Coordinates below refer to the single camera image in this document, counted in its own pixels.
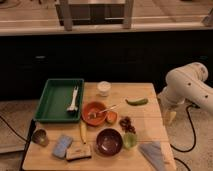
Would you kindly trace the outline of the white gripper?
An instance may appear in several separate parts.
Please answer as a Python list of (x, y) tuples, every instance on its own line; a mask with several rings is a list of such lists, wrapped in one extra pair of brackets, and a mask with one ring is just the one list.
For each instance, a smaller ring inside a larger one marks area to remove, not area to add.
[(164, 124), (170, 125), (176, 117), (176, 111), (170, 108), (176, 107), (183, 103), (183, 97), (180, 96), (170, 87), (165, 87), (158, 95), (158, 99), (165, 110)]

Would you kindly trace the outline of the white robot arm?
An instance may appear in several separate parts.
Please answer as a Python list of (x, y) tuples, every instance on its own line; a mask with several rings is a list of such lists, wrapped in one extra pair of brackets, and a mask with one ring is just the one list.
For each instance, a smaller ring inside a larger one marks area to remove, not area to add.
[(163, 123), (169, 125), (176, 117), (175, 108), (189, 100), (206, 112), (213, 114), (213, 88), (205, 84), (206, 66), (193, 62), (170, 70), (166, 86), (158, 94)]

